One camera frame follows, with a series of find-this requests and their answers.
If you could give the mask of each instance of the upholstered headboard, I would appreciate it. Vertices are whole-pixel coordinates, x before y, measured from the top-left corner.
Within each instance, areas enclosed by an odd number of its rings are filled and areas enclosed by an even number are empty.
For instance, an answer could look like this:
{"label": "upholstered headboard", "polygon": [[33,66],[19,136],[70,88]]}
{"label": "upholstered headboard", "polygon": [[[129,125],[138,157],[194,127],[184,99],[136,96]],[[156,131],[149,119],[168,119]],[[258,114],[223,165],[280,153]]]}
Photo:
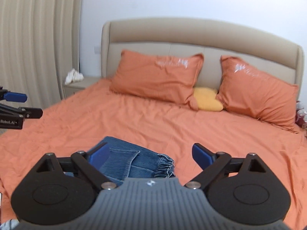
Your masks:
{"label": "upholstered headboard", "polygon": [[191,18],[146,18],[107,22],[102,30],[102,77],[115,74],[122,49],[144,54],[205,55],[196,86],[221,84],[220,56],[242,57],[260,70],[301,85],[302,48],[275,35],[232,23]]}

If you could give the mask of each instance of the yellow cushion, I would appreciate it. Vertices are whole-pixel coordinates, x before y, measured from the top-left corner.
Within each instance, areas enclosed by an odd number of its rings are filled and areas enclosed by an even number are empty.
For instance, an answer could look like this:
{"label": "yellow cushion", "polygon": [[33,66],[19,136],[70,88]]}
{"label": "yellow cushion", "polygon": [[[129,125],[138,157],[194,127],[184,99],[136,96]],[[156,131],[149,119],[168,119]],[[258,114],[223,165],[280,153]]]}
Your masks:
{"label": "yellow cushion", "polygon": [[217,90],[208,87],[194,88],[194,97],[200,110],[215,112],[223,110],[223,104],[215,99],[216,94]]}

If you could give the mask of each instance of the wrinkled sheet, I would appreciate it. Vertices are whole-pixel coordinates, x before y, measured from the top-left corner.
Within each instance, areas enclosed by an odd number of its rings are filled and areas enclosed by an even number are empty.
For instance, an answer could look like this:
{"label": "wrinkled sheet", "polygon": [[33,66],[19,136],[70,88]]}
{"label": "wrinkled sheet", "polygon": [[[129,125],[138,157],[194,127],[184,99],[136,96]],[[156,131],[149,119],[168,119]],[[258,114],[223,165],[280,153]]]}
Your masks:
{"label": "wrinkled sheet", "polygon": [[201,172],[191,154],[195,142],[233,157],[257,152],[291,195],[285,223],[293,230],[307,225],[307,141],[303,130],[294,134],[226,111],[196,112],[114,94],[109,85],[109,80],[100,80],[46,109],[41,119],[26,120],[22,130],[8,130],[0,137],[2,222],[15,217],[9,197],[44,153],[70,156],[113,136],[169,155],[181,184]]}

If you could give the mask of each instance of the gray gripper housing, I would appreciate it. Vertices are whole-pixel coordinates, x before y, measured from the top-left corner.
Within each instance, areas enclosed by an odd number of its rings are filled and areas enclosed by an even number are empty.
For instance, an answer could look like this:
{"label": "gray gripper housing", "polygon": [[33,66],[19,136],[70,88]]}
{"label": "gray gripper housing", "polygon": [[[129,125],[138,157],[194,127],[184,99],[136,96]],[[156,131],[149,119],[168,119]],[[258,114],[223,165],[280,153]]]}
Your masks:
{"label": "gray gripper housing", "polygon": [[38,229],[290,230],[282,220],[262,226],[228,220],[211,207],[201,190],[183,187],[177,178],[127,178],[118,188],[102,190],[93,206],[70,222],[40,226],[21,221],[15,228]]}

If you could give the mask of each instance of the blue gripper pad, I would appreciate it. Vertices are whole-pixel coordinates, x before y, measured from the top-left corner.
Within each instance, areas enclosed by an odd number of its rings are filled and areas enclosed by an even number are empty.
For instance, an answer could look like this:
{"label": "blue gripper pad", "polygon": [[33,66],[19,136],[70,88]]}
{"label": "blue gripper pad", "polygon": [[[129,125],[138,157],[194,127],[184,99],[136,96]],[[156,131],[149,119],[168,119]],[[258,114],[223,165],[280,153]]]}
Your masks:
{"label": "blue gripper pad", "polygon": [[196,161],[203,170],[213,164],[216,160],[215,154],[200,144],[193,145],[192,156],[194,161]]}
{"label": "blue gripper pad", "polygon": [[6,101],[24,103],[27,101],[28,97],[25,94],[7,92],[3,95],[3,99]]}
{"label": "blue gripper pad", "polygon": [[87,161],[97,170],[99,170],[110,156],[110,147],[110,144],[100,142],[87,152]]}

